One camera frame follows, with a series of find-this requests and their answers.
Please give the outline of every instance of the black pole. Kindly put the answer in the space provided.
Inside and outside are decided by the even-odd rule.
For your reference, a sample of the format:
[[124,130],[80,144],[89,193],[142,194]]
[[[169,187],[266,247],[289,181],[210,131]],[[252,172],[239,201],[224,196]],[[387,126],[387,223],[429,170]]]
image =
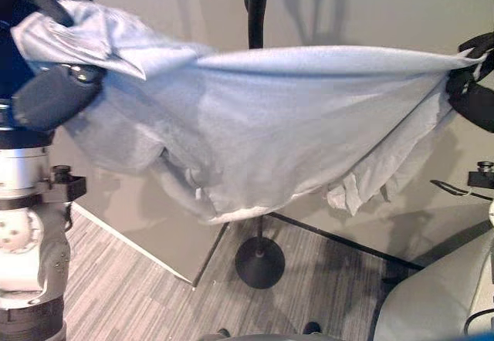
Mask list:
[[255,250],[255,255],[258,258],[264,256],[264,248],[262,246],[262,218],[263,216],[257,218],[257,249]]
[[[264,46],[263,26],[266,0],[244,0],[249,13],[249,49]],[[262,236],[263,216],[256,219],[257,235],[245,241],[235,256],[240,279],[254,289],[273,287],[285,271],[283,250],[272,239]]]
[[266,0],[249,0],[246,7],[249,12],[249,49],[262,48]]

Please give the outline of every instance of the light blue cloth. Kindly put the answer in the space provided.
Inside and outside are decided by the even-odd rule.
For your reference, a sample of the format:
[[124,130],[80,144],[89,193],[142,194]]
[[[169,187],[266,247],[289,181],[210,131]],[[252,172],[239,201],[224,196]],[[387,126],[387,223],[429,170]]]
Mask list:
[[151,167],[212,224],[328,184],[330,204],[352,213],[388,181],[398,191],[448,118],[448,71],[479,62],[366,46],[214,54],[117,9],[62,4],[73,27],[34,13],[12,34],[35,71],[57,62],[109,70],[100,97],[67,123],[74,140],[101,167]]

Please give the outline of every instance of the gray carpet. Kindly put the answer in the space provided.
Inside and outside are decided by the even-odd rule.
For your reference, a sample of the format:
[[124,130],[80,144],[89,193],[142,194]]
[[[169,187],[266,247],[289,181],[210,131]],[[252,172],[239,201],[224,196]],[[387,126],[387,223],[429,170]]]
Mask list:
[[383,277],[409,269],[268,218],[265,232],[286,256],[271,289],[254,290],[236,275],[235,252],[254,221],[230,224],[197,288],[176,279],[93,222],[76,214],[66,291],[68,341],[196,340],[225,327],[234,336],[300,333],[309,320],[323,333],[368,341],[384,297]]

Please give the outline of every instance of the round black base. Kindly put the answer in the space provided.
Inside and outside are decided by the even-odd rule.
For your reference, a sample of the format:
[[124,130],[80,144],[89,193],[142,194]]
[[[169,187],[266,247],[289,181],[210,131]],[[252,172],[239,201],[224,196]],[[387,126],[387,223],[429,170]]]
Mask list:
[[285,271],[285,255],[271,239],[262,239],[262,254],[257,252],[258,238],[250,238],[240,246],[235,267],[242,281],[254,289],[273,287]]

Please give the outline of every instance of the cable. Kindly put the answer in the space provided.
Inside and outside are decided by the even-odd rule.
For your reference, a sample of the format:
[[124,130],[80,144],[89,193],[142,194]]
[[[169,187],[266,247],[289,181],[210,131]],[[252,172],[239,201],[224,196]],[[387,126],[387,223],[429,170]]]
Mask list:
[[476,312],[475,314],[471,314],[465,322],[465,326],[463,327],[463,333],[467,336],[469,334],[469,327],[471,322],[473,322],[475,319],[479,318],[480,316],[491,314],[493,312],[494,309],[487,309],[487,310],[482,310],[481,312]]
[[470,195],[481,198],[483,200],[493,201],[491,197],[484,196],[483,194],[473,193],[472,191],[464,191],[458,187],[446,183],[445,181],[431,180],[430,182],[433,183],[433,185],[435,185],[436,187],[440,187],[443,191],[447,191],[448,193],[453,194],[454,196],[463,197]]

